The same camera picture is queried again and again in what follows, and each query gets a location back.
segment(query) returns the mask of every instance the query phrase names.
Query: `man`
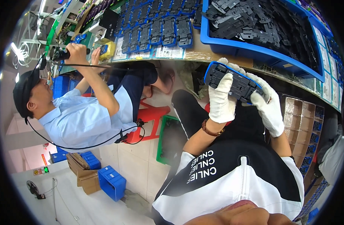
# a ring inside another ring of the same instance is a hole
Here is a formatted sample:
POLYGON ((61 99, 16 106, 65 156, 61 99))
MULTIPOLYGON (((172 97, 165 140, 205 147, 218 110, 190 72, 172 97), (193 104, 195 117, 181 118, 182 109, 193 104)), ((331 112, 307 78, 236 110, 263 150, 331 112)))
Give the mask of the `man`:
POLYGON ((291 156, 278 94, 238 65, 219 61, 260 84, 264 96, 254 92, 254 106, 242 106, 228 95, 231 73, 216 89, 208 87, 210 113, 192 94, 174 92, 172 105, 188 141, 155 197, 152 218, 156 225, 295 224, 303 178, 291 156))
MULTIPOLYGON (((150 69, 128 70, 122 79, 107 86, 95 67, 86 60, 86 46, 70 43, 66 49, 71 56, 66 64, 75 68, 83 79, 75 89, 53 100, 47 80, 39 78, 39 70, 20 76, 13 90, 13 98, 21 117, 36 118, 47 131, 51 141, 68 152, 83 152, 100 143, 120 142, 137 128, 137 114, 143 88, 154 85, 164 92, 169 88, 150 69), (96 97, 82 97, 92 87, 96 97)), ((99 49, 93 52, 93 64, 98 63, 99 49)))

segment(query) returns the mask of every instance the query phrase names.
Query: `gloved hand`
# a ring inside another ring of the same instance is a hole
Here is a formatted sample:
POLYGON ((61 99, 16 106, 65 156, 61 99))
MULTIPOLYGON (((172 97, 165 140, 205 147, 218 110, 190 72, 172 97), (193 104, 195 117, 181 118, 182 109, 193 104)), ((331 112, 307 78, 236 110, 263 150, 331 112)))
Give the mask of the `gloved hand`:
POLYGON ((246 73, 246 77, 251 78, 262 87, 264 96, 254 91, 251 94, 251 103, 257 107, 262 122, 271 136, 279 137, 284 131, 284 124, 278 94, 264 79, 251 73, 246 73))
MULTIPOLYGON (((236 64, 228 63, 226 58, 220 58, 218 62, 231 67, 234 70, 239 70, 236 64)), ((208 94, 210 96, 210 113, 211 120, 217 123, 226 123, 235 119, 235 109, 237 99, 228 95, 233 82, 233 75, 226 74, 219 82, 216 89, 208 86, 208 94)))

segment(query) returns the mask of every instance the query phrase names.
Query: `wristwatch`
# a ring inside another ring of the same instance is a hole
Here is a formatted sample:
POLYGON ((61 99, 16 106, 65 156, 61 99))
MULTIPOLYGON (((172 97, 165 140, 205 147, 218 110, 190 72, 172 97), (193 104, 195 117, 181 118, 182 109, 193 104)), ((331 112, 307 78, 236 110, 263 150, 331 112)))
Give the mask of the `wristwatch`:
POLYGON ((207 120, 208 120, 208 119, 205 119, 205 120, 203 121, 203 123, 202 123, 202 130, 203 130, 204 132, 206 132, 208 135, 214 136, 214 137, 218 137, 218 136, 220 136, 220 135, 225 131, 224 128, 223 128, 220 132, 218 132, 218 133, 213 133, 213 132, 209 131, 209 130, 206 128, 207 120))

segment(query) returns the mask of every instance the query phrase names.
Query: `bare leg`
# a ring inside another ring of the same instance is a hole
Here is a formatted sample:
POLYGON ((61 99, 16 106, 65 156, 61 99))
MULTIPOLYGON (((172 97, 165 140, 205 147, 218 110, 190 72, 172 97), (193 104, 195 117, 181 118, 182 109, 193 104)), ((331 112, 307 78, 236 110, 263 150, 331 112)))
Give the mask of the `bare leg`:
POLYGON ((168 74, 166 74, 166 76, 170 76, 172 78, 172 80, 170 78, 166 79, 166 83, 164 83, 160 77, 157 78, 157 81, 155 83, 152 83, 151 85, 156 86, 158 89, 160 89, 163 93, 168 94, 172 88, 172 84, 174 82, 174 72, 168 72, 168 74))
POLYGON ((151 85, 147 85, 147 86, 143 87, 143 94, 148 98, 152 96, 152 89, 151 88, 152 88, 151 85))

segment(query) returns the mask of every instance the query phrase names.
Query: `green crate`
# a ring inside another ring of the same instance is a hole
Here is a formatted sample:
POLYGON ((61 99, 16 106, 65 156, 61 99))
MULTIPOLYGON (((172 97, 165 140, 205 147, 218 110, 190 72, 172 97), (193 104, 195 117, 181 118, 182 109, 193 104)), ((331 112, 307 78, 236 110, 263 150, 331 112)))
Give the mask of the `green crate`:
POLYGON ((162 164, 167 164, 167 165, 169 165, 168 159, 165 158, 165 157, 161 157, 161 154, 162 154, 162 139, 163 139, 164 126, 166 125, 167 120, 171 120, 171 119, 179 121, 178 118, 176 118, 174 116, 170 116, 170 115, 164 115, 162 117, 161 131, 159 133, 158 149, 157 149, 157 157, 156 157, 157 162, 160 162, 162 164))

